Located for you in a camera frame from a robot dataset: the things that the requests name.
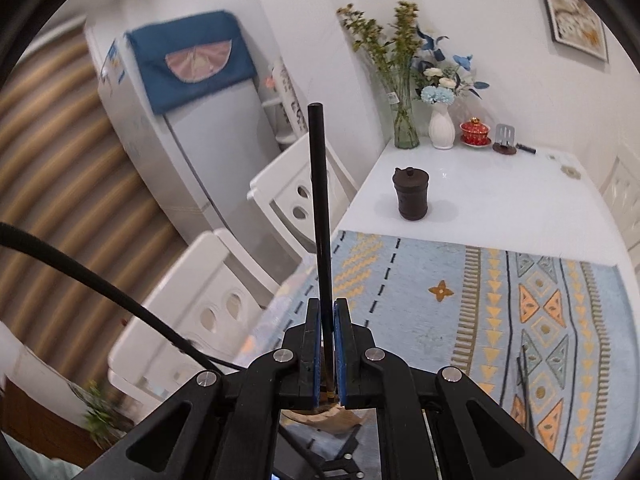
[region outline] dark brown teapot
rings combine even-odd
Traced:
[[[427,214],[429,174],[417,168],[396,168],[394,187],[398,194],[398,211],[402,218],[419,220]]]

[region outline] silver screw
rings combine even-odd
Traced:
[[[457,383],[460,379],[462,379],[462,372],[455,366],[448,366],[442,371],[442,377],[445,381],[449,381],[450,383]]]
[[[201,372],[196,377],[196,382],[200,386],[211,386],[218,380],[218,376],[213,372]]]
[[[385,351],[382,348],[367,348],[364,352],[364,357],[366,357],[369,361],[382,361],[385,357]]]
[[[288,348],[281,348],[273,353],[273,358],[279,363],[286,363],[293,359],[293,352]]]

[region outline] striped border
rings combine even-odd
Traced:
[[[478,312],[480,301],[480,249],[466,247],[465,273],[460,300],[460,318],[451,365],[460,368],[466,375],[471,371],[471,359],[476,348],[478,334]]]
[[[589,480],[595,468],[598,450],[602,442],[602,433],[604,431],[604,423],[607,411],[607,397],[609,396],[609,366],[611,362],[611,345],[607,335],[607,329],[602,319],[602,306],[600,304],[600,295],[596,287],[593,277],[591,265],[581,262],[584,280],[587,283],[587,291],[591,300],[591,315],[593,316],[593,325],[598,335],[600,343],[600,363],[598,364],[598,393],[596,394],[596,410],[593,417],[593,428],[591,430],[591,439],[589,447],[580,473],[581,480]]]

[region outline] painting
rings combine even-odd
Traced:
[[[554,40],[608,61],[600,17],[584,0],[546,0]]]

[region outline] refrigerator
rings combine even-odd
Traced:
[[[140,177],[188,244],[226,227],[277,281],[294,269],[246,200],[251,179],[280,154],[253,81],[156,116],[122,36],[104,60],[98,94]]]

